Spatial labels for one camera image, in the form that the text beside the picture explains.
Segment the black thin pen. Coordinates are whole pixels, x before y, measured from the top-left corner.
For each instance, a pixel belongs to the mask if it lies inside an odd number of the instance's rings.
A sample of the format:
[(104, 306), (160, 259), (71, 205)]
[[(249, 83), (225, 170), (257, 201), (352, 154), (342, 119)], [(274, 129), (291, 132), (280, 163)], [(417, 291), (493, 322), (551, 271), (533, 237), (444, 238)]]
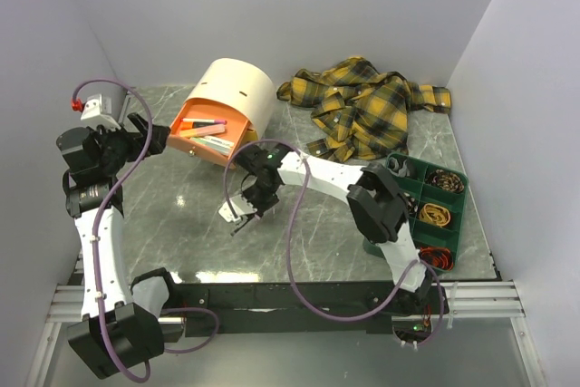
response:
[(237, 233), (239, 233), (244, 227), (246, 227), (250, 222), (254, 220), (254, 216), (250, 215), (248, 217), (243, 218), (239, 223), (237, 223), (234, 229), (230, 232), (230, 236), (234, 237)]

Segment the pink top drawer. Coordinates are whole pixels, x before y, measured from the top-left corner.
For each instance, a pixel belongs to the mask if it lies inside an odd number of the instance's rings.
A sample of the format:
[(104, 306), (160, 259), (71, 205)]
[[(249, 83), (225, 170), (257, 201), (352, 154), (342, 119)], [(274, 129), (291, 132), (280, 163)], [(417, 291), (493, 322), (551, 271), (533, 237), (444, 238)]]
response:
[[(181, 131), (180, 125), (183, 118), (200, 118), (200, 119), (221, 119), (226, 120), (226, 131), (221, 134), (213, 135), (222, 140), (228, 140), (235, 143), (228, 156), (221, 155), (210, 150), (206, 145), (196, 143), (190, 138), (179, 136)], [(223, 103), (213, 102), (207, 99), (194, 98), (187, 100), (182, 105), (178, 115), (170, 125), (170, 135), (167, 140), (169, 147), (176, 150), (184, 151), (189, 155), (199, 157), (203, 160), (212, 162), (217, 165), (225, 166), (231, 154), (241, 145), (244, 145), (244, 135), (247, 129), (252, 129), (249, 119), (241, 112), (231, 108)]]

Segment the green highlighter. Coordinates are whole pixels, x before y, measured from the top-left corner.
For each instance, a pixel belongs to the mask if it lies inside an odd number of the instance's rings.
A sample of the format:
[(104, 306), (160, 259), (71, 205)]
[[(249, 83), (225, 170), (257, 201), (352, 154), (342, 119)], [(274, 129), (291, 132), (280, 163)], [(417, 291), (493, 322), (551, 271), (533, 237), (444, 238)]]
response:
[(190, 138), (190, 140), (192, 140), (196, 143), (199, 143), (199, 144), (206, 145), (208, 147), (222, 148), (222, 149), (226, 149), (226, 150), (231, 150), (232, 147), (235, 145), (235, 143), (232, 141), (222, 140), (222, 139), (216, 138), (214, 136), (194, 137), (194, 138)]

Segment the orange pink highlighter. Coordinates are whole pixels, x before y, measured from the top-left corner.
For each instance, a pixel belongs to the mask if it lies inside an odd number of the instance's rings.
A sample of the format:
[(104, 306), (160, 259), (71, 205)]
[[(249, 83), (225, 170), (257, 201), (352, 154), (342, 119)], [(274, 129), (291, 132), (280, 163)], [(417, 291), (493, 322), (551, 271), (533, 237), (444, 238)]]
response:
[(224, 124), (212, 124), (203, 127), (196, 127), (187, 130), (181, 130), (179, 136), (182, 138), (198, 138), (205, 136), (212, 136), (216, 134), (221, 134), (226, 131), (226, 126)]

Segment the white pen pink cap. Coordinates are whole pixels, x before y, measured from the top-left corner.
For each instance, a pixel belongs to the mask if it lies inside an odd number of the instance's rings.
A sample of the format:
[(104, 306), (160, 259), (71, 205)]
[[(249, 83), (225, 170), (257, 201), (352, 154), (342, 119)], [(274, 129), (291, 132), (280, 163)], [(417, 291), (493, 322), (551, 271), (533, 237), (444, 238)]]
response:
[(213, 125), (226, 125), (226, 120), (221, 119), (200, 119), (200, 118), (183, 118), (182, 122), (213, 122)]

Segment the yellow drawer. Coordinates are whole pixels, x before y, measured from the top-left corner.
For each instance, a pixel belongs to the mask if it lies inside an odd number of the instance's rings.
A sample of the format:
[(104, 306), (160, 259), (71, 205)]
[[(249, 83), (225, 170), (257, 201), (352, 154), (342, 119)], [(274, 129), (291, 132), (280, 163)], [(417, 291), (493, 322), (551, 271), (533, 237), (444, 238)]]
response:
[(247, 129), (244, 135), (244, 143), (259, 140), (259, 135), (255, 130)]

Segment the cream round drawer organizer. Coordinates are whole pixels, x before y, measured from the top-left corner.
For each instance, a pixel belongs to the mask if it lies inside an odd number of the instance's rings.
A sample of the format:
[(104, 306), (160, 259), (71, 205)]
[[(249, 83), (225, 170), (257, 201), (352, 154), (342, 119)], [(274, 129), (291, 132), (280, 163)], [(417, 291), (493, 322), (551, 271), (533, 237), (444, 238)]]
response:
[(190, 118), (226, 119), (227, 109), (243, 115), (249, 129), (261, 139), (270, 122), (276, 103), (276, 89), (259, 68), (244, 61), (215, 60), (194, 86), (183, 107)]

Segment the orange black highlighter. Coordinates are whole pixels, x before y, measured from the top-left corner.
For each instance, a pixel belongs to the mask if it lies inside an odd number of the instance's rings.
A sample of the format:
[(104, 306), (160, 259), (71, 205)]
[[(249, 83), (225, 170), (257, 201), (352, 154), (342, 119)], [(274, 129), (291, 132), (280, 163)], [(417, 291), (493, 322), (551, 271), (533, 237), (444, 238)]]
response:
[(183, 122), (180, 128), (184, 130), (198, 129), (213, 125), (213, 122)]

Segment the white pen orange cap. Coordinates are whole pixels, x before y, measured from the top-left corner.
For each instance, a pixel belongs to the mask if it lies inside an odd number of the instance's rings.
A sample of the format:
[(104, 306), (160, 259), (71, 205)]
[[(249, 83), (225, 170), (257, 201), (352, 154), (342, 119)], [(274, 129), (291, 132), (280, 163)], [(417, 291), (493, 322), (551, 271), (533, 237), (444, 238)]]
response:
[(229, 147), (221, 147), (218, 144), (209, 143), (206, 144), (206, 147), (224, 156), (228, 156), (231, 152), (231, 149)]

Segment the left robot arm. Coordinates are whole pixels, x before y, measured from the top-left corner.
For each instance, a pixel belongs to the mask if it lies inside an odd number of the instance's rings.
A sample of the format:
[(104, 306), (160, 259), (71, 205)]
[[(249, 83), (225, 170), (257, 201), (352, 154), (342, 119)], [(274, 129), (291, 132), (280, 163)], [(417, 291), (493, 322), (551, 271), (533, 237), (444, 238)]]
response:
[(68, 169), (63, 174), (65, 207), (82, 243), (84, 294), (81, 320), (69, 327), (68, 343), (97, 378), (123, 372), (135, 382), (148, 375), (131, 367), (163, 354), (160, 316), (175, 314), (179, 290), (164, 268), (126, 279), (122, 258), (123, 178), (126, 163), (164, 151), (169, 128), (133, 112), (134, 131), (99, 125), (61, 134), (56, 145)]

